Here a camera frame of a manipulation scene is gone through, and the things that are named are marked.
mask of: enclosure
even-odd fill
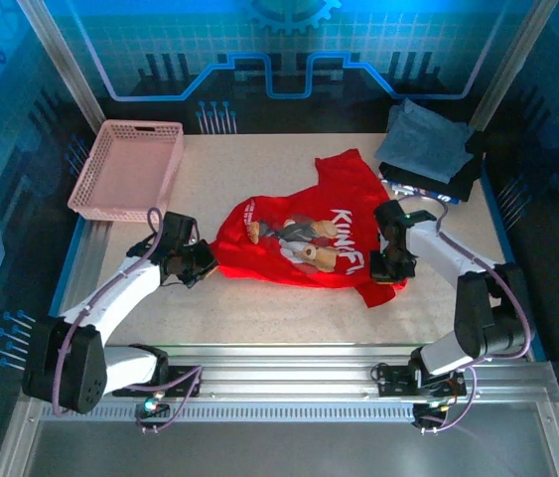
[[[535,363],[481,367],[480,405],[463,426],[482,444],[458,430],[416,435],[409,402],[379,399],[368,376],[453,330],[456,291],[422,260],[395,298],[372,308],[351,288],[220,272],[142,300],[109,344],[205,365],[197,415],[158,436],[175,449],[167,458],[150,457],[154,436],[128,423],[122,409],[134,401],[110,398],[99,414],[59,421],[20,394],[25,356],[12,347],[25,348],[26,328],[16,321],[60,316],[150,233],[67,206],[105,119],[182,123],[168,210],[197,219],[213,241],[242,201],[316,185],[316,158],[357,149],[377,173],[389,110],[405,98],[477,130],[470,193],[450,204],[444,227],[526,277]],[[398,197],[395,185],[385,189]],[[420,200],[404,207],[440,213]],[[260,406],[329,414],[260,420]],[[387,409],[402,417],[375,417]],[[284,444],[269,451],[276,439]],[[452,467],[437,466],[445,455]],[[0,0],[0,475],[171,466],[186,475],[559,475],[559,0]]]

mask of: white table surface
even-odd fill
[[[251,196],[287,196],[315,185],[316,157],[358,148],[377,171],[373,153],[383,134],[269,134],[186,136],[186,151],[169,210],[195,217],[212,241],[222,222]],[[410,200],[405,210],[431,201]],[[444,228],[493,260],[503,260],[487,203],[477,182],[467,203],[450,207]],[[127,249],[149,230],[113,225],[99,282],[120,265]],[[219,272],[188,290],[159,288],[142,300],[111,336],[110,344],[416,344],[451,331],[455,290],[419,260],[416,278],[392,301],[368,309],[353,289],[299,288]]]

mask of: white robotic arm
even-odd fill
[[[74,308],[58,319],[37,320],[22,383],[26,395],[52,401],[55,376],[60,376],[60,406],[86,413],[107,393],[168,381],[168,358],[162,350],[105,347],[120,322],[170,275],[191,288],[217,266],[209,245],[196,237],[195,219],[167,213],[161,227],[153,250],[149,242],[156,234],[131,247],[118,272]],[[69,333],[69,347],[62,355]]]
[[[522,303],[528,309],[528,300],[516,265],[496,264],[476,254],[440,230],[436,218],[426,211],[405,214],[397,201],[389,201],[374,215],[382,250],[370,255],[372,278],[391,283],[413,277],[416,258],[420,258],[457,292],[454,331],[417,350],[416,365],[424,381],[445,376],[485,356],[523,349],[530,333],[521,316],[525,315],[522,307],[514,304]],[[509,289],[500,286],[498,278]],[[499,299],[499,304],[491,306],[489,296]]]
[[[139,259],[139,256],[126,257],[116,273],[124,273],[123,270],[128,269]],[[113,330],[131,310],[143,298],[158,289],[160,279],[160,266],[154,265],[149,260],[145,261],[110,288],[79,325],[80,327],[91,325],[100,334],[107,367],[104,395],[135,383],[151,381],[156,372],[157,357],[154,354],[128,346],[106,348],[105,345]],[[74,308],[66,311],[63,314],[64,321],[73,323],[94,294],[95,291]]]

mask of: purple cable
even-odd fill
[[[445,421],[443,419],[441,419],[440,417],[435,417],[433,415],[425,415],[423,417],[423,419],[426,420],[433,420],[434,422],[438,422],[440,424],[443,424]],[[472,432],[471,430],[468,430],[465,427],[462,427],[460,425],[454,425],[454,428],[458,429],[459,431],[461,431],[462,433],[466,434],[468,437],[470,437],[471,439],[473,439],[474,441],[476,441],[481,448],[483,448],[484,450],[488,451],[490,453],[490,455],[492,455],[493,457],[495,457],[495,459],[497,459],[499,462],[501,462],[503,464],[503,466],[506,468],[506,470],[508,470],[508,472],[510,472],[514,477],[523,477],[523,474],[517,472],[517,470],[515,470],[512,465],[510,465],[502,456],[501,456],[501,452],[498,452],[496,450],[490,449],[489,445],[484,442],[484,440],[479,437],[476,433]]]
[[[447,205],[444,202],[439,201],[438,199],[436,199],[434,197],[424,196],[424,195],[423,196],[407,196],[407,197],[404,197],[404,198],[400,199],[400,201],[404,201],[406,199],[412,199],[414,197],[431,199],[432,201],[437,202],[438,204],[440,204],[442,206],[443,213],[440,216],[440,218],[438,219],[438,221],[436,222],[436,234],[438,234],[438,237],[442,241],[444,241],[446,244],[448,244],[451,248],[453,248],[454,250],[461,253],[464,257],[468,258],[472,263],[475,263],[478,266],[480,266],[481,268],[483,268],[495,280],[495,282],[499,285],[499,287],[502,289],[502,291],[506,294],[506,296],[508,297],[508,300],[513,305],[513,308],[515,309],[515,312],[517,313],[517,318],[519,319],[519,321],[520,321],[520,323],[521,323],[521,325],[524,329],[524,344],[522,345],[521,349],[519,351],[515,352],[515,353],[510,353],[510,354],[506,354],[506,355],[495,354],[495,355],[492,355],[492,356],[495,357],[495,358],[503,358],[503,359],[517,359],[517,358],[523,357],[526,353],[528,353],[528,349],[530,348],[530,341],[532,339],[532,335],[531,335],[531,331],[530,331],[530,325],[528,324],[528,319],[526,318],[526,313],[524,313],[524,309],[521,307],[521,304],[519,303],[519,300],[517,300],[517,297],[514,295],[514,293],[508,287],[508,285],[502,279],[502,277],[499,276],[497,274],[497,272],[492,269],[492,267],[490,267],[484,261],[480,260],[478,257],[476,257],[475,255],[470,253],[466,248],[459,245],[457,242],[453,241],[452,239],[447,237],[446,234],[444,234],[443,232],[440,231],[440,228],[442,226],[442,221],[445,218],[445,216],[447,216],[447,213],[449,212],[449,209],[447,208]],[[469,409],[471,409],[471,406],[474,403],[474,398],[475,398],[475,395],[476,395],[476,388],[478,386],[478,376],[476,374],[476,370],[474,369],[474,366],[481,363],[482,361],[485,361],[485,360],[486,360],[485,357],[479,357],[479,358],[473,360],[471,363],[469,363],[466,367],[464,367],[464,369],[471,370],[471,373],[473,374],[473,377],[474,377],[473,388],[472,388],[472,391],[471,391],[471,397],[469,398],[469,401],[467,402],[467,405],[465,406],[464,410],[456,418],[456,420],[454,420],[453,422],[448,423],[448,424],[445,424],[444,421],[443,421],[443,425],[440,428],[436,429],[436,432],[442,432],[444,430],[447,430],[447,429],[450,429],[451,427],[456,426],[456,424],[458,422],[460,422],[465,417],[467,412],[469,412]]]
[[[162,230],[163,230],[163,220],[162,220],[162,213],[160,210],[152,207],[147,212],[147,223],[152,231],[155,230],[153,223],[151,222],[151,214],[155,213],[158,217],[158,231],[156,232],[156,236],[153,239],[153,244],[147,250],[147,252],[138,259],[135,263],[128,266],[125,270],[115,275],[111,280],[105,283],[87,302],[85,307],[78,313],[78,316],[73,321],[66,334],[65,338],[63,339],[63,343],[61,344],[61,348],[59,349],[59,357],[57,359],[57,366],[54,371],[54,382],[52,385],[52,410],[54,411],[55,415],[65,415],[68,412],[61,411],[61,405],[59,404],[59,394],[61,390],[61,379],[63,377],[63,366],[65,365],[65,359],[68,355],[68,349],[70,348],[71,339],[73,338],[73,334],[75,333],[76,329],[82,323],[91,310],[91,308],[96,304],[96,302],[107,292],[109,291],[116,283],[126,277],[129,273],[133,270],[141,266],[145,261],[149,259],[151,254],[155,251],[158,243],[160,242],[160,238],[162,237]]]
[[[513,305],[513,308],[515,309],[515,312],[517,313],[517,318],[519,318],[519,321],[521,322],[521,326],[524,329],[524,344],[521,346],[521,349],[519,351],[515,352],[515,353],[510,353],[510,354],[506,354],[506,355],[496,354],[496,355],[493,355],[493,356],[496,357],[496,358],[504,358],[504,359],[508,359],[508,360],[513,360],[513,359],[521,358],[522,356],[524,356],[526,353],[528,353],[528,349],[530,348],[530,340],[532,339],[532,335],[531,335],[531,332],[530,332],[530,325],[528,324],[528,319],[526,318],[526,313],[524,313],[524,309],[521,307],[521,304],[519,303],[519,300],[517,300],[517,297],[515,296],[515,294],[508,287],[508,285],[501,278],[501,276],[499,276],[497,274],[497,272],[495,270],[493,270],[488,264],[484,263],[482,260],[477,258],[472,253],[470,253],[464,247],[460,246],[459,244],[457,244],[456,242],[451,240],[449,237],[447,237],[442,232],[438,232],[438,236],[444,242],[449,244],[452,248],[454,248],[455,250],[460,252],[463,256],[465,256],[466,258],[471,260],[473,263],[481,266],[486,272],[488,272],[489,275],[493,277],[495,282],[502,289],[502,291],[506,294],[506,296],[508,297],[508,300]]]
[[[473,262],[473,263],[477,264],[478,266],[480,266],[481,268],[483,268],[490,276],[492,276],[492,278],[495,280],[495,282],[499,285],[499,287],[502,289],[502,291],[506,294],[506,296],[508,297],[508,300],[513,305],[513,308],[515,309],[515,312],[517,313],[517,318],[519,319],[519,321],[521,323],[521,326],[524,329],[524,344],[522,345],[521,349],[519,351],[515,352],[515,353],[506,354],[506,355],[493,355],[493,356],[495,358],[503,358],[503,359],[508,359],[508,360],[523,357],[526,353],[528,353],[528,349],[530,348],[530,341],[532,340],[532,333],[530,331],[530,325],[528,324],[528,319],[526,318],[526,313],[524,313],[524,309],[521,307],[521,304],[519,303],[519,300],[517,300],[517,297],[515,296],[515,294],[508,287],[508,285],[502,279],[502,277],[499,276],[497,274],[497,272],[492,269],[492,267],[490,267],[488,264],[484,263],[482,260],[477,258],[472,253],[470,253],[463,246],[461,246],[458,243],[456,243],[455,241],[451,240],[444,233],[440,232],[440,228],[442,226],[442,221],[445,218],[445,216],[447,215],[447,213],[449,212],[449,209],[447,208],[447,205],[444,202],[439,201],[435,197],[424,196],[424,195],[421,195],[421,196],[406,196],[406,197],[403,197],[402,199],[400,199],[398,202],[401,202],[401,201],[404,201],[404,200],[407,200],[407,199],[413,199],[413,198],[416,198],[416,197],[420,197],[422,199],[430,199],[434,202],[437,202],[438,204],[440,204],[442,206],[443,213],[440,216],[440,218],[438,218],[438,221],[436,222],[436,233],[438,234],[438,237],[440,237],[440,239],[442,239],[445,243],[450,245],[451,248],[455,249],[456,251],[461,253],[463,256],[468,258],[471,262]]]
[[[476,369],[473,366],[468,367],[467,370],[471,371],[471,375],[474,378],[473,384],[471,386],[471,395],[469,396],[467,405],[465,405],[465,408],[463,409],[462,413],[458,417],[456,417],[452,422],[449,422],[448,424],[446,424],[445,421],[443,421],[442,425],[439,428],[435,429],[435,432],[443,432],[445,430],[454,427],[458,422],[460,422],[465,417],[465,415],[467,415],[467,412],[469,412],[471,406],[474,405],[474,399],[476,398],[476,390],[478,389],[478,374],[476,373]]]
[[[129,390],[134,390],[134,391],[164,391],[164,390],[167,390],[168,388],[172,388],[173,386],[178,385],[179,383],[181,383],[184,380],[187,380],[191,376],[194,376],[193,377],[193,382],[191,383],[191,386],[189,387],[189,390],[187,391],[187,394],[184,396],[184,399],[183,399],[182,403],[180,404],[180,407],[178,407],[176,409],[176,411],[173,413],[173,415],[165,423],[159,424],[159,425],[152,424],[151,427],[148,427],[147,425],[145,425],[144,420],[142,420],[140,418],[136,419],[136,425],[142,429],[143,433],[149,432],[149,433],[152,433],[152,434],[157,434],[159,431],[166,429],[167,427],[169,427],[170,425],[172,425],[176,421],[176,419],[178,418],[178,416],[182,412],[182,409],[184,408],[184,406],[187,404],[187,401],[191,397],[191,393],[193,392],[194,387],[200,381],[200,373],[201,372],[202,372],[202,366],[195,366],[192,370],[190,370],[185,375],[183,375],[183,376],[177,378],[176,380],[171,381],[170,383],[167,383],[165,385],[161,385],[161,386],[138,386],[138,385],[135,385],[135,386],[128,386],[127,387]]]

